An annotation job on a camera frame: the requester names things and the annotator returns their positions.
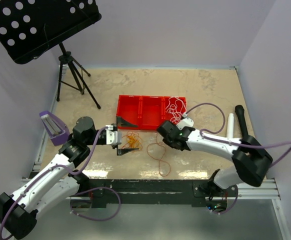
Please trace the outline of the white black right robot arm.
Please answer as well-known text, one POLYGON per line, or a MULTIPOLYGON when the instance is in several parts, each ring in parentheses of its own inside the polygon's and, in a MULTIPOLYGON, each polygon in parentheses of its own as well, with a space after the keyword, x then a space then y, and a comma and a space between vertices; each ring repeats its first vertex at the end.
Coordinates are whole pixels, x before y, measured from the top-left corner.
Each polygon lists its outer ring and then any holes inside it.
POLYGON ((260 187, 273 158, 253 136, 226 138, 204 133, 192 126, 178 127, 164 121, 156 132, 169 147, 180 151, 199 151, 224 158, 233 163, 227 169, 217 169, 199 188, 210 198, 219 197, 229 187, 245 183, 260 187))

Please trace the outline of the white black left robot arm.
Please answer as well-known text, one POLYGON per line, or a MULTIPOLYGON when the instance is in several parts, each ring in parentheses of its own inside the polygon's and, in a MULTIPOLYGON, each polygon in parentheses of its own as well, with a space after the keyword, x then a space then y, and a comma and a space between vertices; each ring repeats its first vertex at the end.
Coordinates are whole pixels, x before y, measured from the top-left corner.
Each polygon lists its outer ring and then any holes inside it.
POLYGON ((125 127, 136 125, 118 116, 115 123, 96 129, 91 117, 79 118, 67 142, 43 170, 13 193, 0 195, 0 240, 4 239, 3 230, 9 232, 8 240, 23 239, 34 229, 39 216, 58 202, 86 195, 89 184, 82 179, 83 170, 97 145, 110 146, 119 156, 131 151, 118 148, 122 143, 118 129, 125 127))

